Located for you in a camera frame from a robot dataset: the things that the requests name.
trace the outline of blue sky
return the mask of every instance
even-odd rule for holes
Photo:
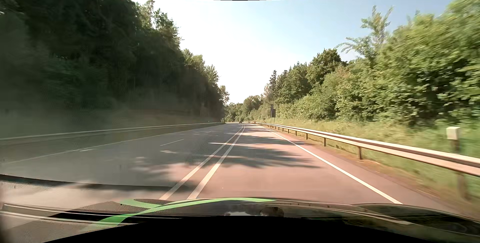
[[[147,0],[134,0],[144,3]],[[389,31],[407,22],[416,10],[441,14],[452,0],[155,0],[168,14],[183,41],[182,49],[202,54],[217,69],[231,102],[263,93],[273,70],[309,62],[346,37],[369,34],[361,19],[372,7],[386,13],[393,6]],[[340,54],[351,60],[356,54]]]

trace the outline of metal guardrail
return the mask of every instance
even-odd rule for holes
[[[283,131],[288,131],[289,133],[295,132],[304,133],[306,139],[308,136],[317,136],[323,138],[323,145],[327,146],[327,139],[342,142],[345,144],[353,145],[358,148],[357,154],[358,159],[362,160],[362,148],[399,156],[402,158],[416,160],[423,163],[435,165],[438,167],[446,168],[455,172],[465,173],[473,176],[480,177],[480,158],[447,153],[442,151],[406,146],[401,144],[389,143],[389,142],[378,142],[374,140],[367,140],[362,138],[356,138],[351,136],[339,135],[329,132],[318,131],[314,129],[303,129],[291,126],[284,126],[278,124],[262,123],[262,122],[252,122],[255,124],[260,124],[263,126],[268,126],[275,129],[282,129]]]
[[[18,136],[18,137],[6,137],[6,138],[0,138],[0,141],[9,141],[9,140],[27,139],[27,138],[53,137],[53,136],[82,135],[82,134],[97,135],[97,134],[108,133],[108,132],[112,132],[112,133],[123,132],[123,131],[131,132],[131,131],[143,131],[143,130],[173,128],[173,127],[182,127],[182,126],[219,124],[219,123],[221,123],[221,122],[180,124],[180,125],[164,125],[164,126],[147,126],[147,127],[120,128],[120,129],[85,130],[85,131],[75,131],[75,132],[62,132],[62,133],[49,133],[49,134]]]

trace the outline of lane marking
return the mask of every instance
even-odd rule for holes
[[[63,153],[68,153],[68,152],[81,151],[81,150],[87,151],[86,149],[99,148],[99,147],[110,146],[110,145],[114,145],[114,144],[119,144],[119,143],[124,143],[124,142],[130,142],[130,141],[136,141],[136,140],[142,140],[142,139],[147,139],[147,138],[153,138],[153,137],[158,137],[158,136],[175,135],[175,134],[184,133],[184,132],[190,132],[190,131],[194,131],[194,130],[195,130],[195,129],[188,129],[188,130],[182,130],[182,131],[177,131],[177,132],[164,133],[164,134],[159,134],[159,135],[154,135],[154,136],[147,136],[147,137],[142,137],[142,138],[125,140],[125,141],[120,141],[120,142],[111,142],[111,143],[105,143],[105,144],[100,144],[100,145],[94,145],[94,146],[90,146],[90,147],[71,149],[71,150],[62,151],[62,152],[53,153],[53,154],[46,154],[46,155],[35,156],[35,157],[26,158],[26,159],[21,159],[21,160],[15,160],[15,161],[10,161],[10,162],[5,162],[4,165],[5,165],[5,164],[15,163],[15,162],[20,162],[20,161],[24,161],[24,160],[34,160],[34,159],[38,159],[38,158],[43,158],[43,157],[48,157],[48,156],[53,156],[53,155],[58,155],[58,154],[63,154]]]
[[[215,165],[212,167],[212,169],[210,169],[210,171],[208,172],[208,174],[201,180],[200,184],[198,184],[198,186],[195,188],[194,191],[191,192],[191,194],[188,196],[187,200],[192,200],[192,199],[196,199],[197,196],[200,194],[200,192],[204,189],[204,187],[207,185],[208,181],[212,178],[213,174],[217,171],[217,169],[220,167],[220,165],[222,164],[223,160],[227,157],[227,155],[230,153],[230,151],[232,150],[233,146],[237,143],[237,141],[239,140],[240,136],[242,135],[242,133],[240,133],[239,136],[237,136],[237,139],[235,139],[235,141],[231,144],[231,146],[225,151],[225,153],[223,154],[223,156],[215,163]]]
[[[323,161],[324,163],[326,163],[326,164],[328,164],[328,165],[332,166],[333,168],[337,169],[338,171],[340,171],[340,172],[344,173],[344,174],[345,174],[345,175],[347,175],[348,177],[350,177],[350,178],[352,178],[353,180],[357,181],[358,183],[360,183],[360,184],[364,185],[365,187],[369,188],[370,190],[372,190],[372,191],[374,191],[374,192],[378,193],[379,195],[381,195],[382,197],[384,197],[384,198],[386,198],[387,200],[391,201],[392,203],[395,203],[395,204],[401,204],[401,205],[403,204],[403,203],[400,203],[398,200],[394,199],[393,197],[391,197],[391,196],[387,195],[387,194],[386,194],[386,193],[384,193],[383,191],[380,191],[379,189],[375,188],[374,186],[372,186],[372,185],[370,185],[370,184],[366,183],[365,181],[363,181],[363,180],[361,180],[361,179],[359,179],[359,178],[355,177],[354,175],[352,175],[352,174],[350,174],[350,173],[346,172],[345,170],[343,170],[343,169],[339,168],[338,166],[335,166],[334,164],[332,164],[332,163],[328,162],[327,160],[325,160],[325,159],[323,159],[323,158],[321,158],[321,157],[319,157],[319,156],[315,155],[314,153],[310,152],[309,150],[307,150],[307,149],[305,149],[305,148],[303,148],[303,147],[299,146],[298,144],[296,144],[296,143],[294,143],[294,142],[290,141],[289,139],[287,139],[287,138],[285,138],[285,137],[283,137],[283,136],[281,136],[281,135],[278,135],[277,133],[273,132],[272,130],[269,130],[269,131],[270,131],[271,133],[273,133],[274,135],[276,135],[276,136],[278,136],[278,137],[280,137],[280,138],[283,138],[283,139],[285,139],[286,141],[288,141],[288,142],[290,142],[290,143],[292,143],[292,144],[296,145],[298,148],[301,148],[303,151],[305,151],[305,152],[309,153],[310,155],[312,155],[312,156],[314,156],[315,158],[317,158],[317,159],[319,159],[319,160]]]
[[[170,144],[173,144],[173,143],[176,143],[176,142],[180,142],[180,141],[183,141],[183,140],[184,140],[184,139],[180,139],[180,140],[173,141],[173,142],[167,142],[167,143],[164,143],[164,144],[159,145],[159,147],[166,146],[166,145],[170,145]]]
[[[205,160],[203,160],[195,169],[190,171],[188,175],[186,175],[182,180],[178,181],[175,186],[173,186],[169,191],[167,191],[162,197],[159,198],[159,200],[167,200],[172,194],[174,194],[187,180],[189,180],[198,170],[200,170],[206,163],[209,161],[215,154],[217,154],[226,144],[228,144],[233,137],[235,137],[242,129],[238,130],[236,134],[234,134],[230,139],[228,139],[226,142],[224,142],[215,152],[213,152],[210,156],[208,156]]]

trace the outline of sign post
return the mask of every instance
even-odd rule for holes
[[[460,127],[448,127],[447,128],[447,139],[452,142],[452,151],[454,154],[462,154],[460,147]],[[465,175],[458,172],[458,191],[460,196],[466,200],[470,200],[467,181],[465,180]]]

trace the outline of grass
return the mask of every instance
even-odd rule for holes
[[[433,128],[414,129],[382,122],[315,122],[312,120],[281,118],[275,118],[274,121],[271,118],[268,118],[266,122],[400,144],[416,148],[451,152],[450,141],[447,140],[446,135],[447,125],[438,125]],[[460,125],[460,127],[462,154],[480,158],[480,125]],[[342,142],[328,140],[327,146],[337,148],[351,154],[357,154],[357,148],[355,146]],[[480,209],[480,178],[469,175],[465,176],[468,193],[472,197],[472,200],[467,203],[459,197],[457,188],[458,175],[454,171],[394,155],[376,152],[373,150],[363,149],[362,152],[364,159],[378,162],[384,166],[388,166],[393,169],[400,169],[406,172],[408,175],[415,178],[416,182],[425,189],[430,189],[435,191],[435,193],[441,194],[441,198],[459,202],[464,205],[474,205]]]

